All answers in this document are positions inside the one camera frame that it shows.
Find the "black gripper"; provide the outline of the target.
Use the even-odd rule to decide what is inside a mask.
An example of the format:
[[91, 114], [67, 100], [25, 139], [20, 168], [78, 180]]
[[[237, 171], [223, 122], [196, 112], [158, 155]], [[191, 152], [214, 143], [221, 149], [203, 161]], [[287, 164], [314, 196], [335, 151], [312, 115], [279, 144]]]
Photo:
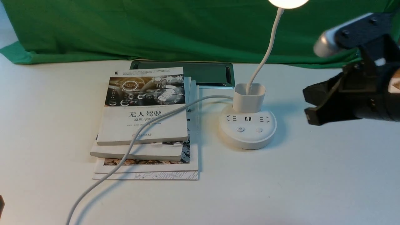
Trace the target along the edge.
[[346, 50], [357, 48], [361, 59], [303, 89], [304, 100], [315, 106], [304, 110], [309, 124], [362, 118], [399, 121], [399, 94], [388, 91], [399, 69], [399, 47], [391, 37], [391, 26], [389, 13], [373, 13], [336, 32], [336, 44]]

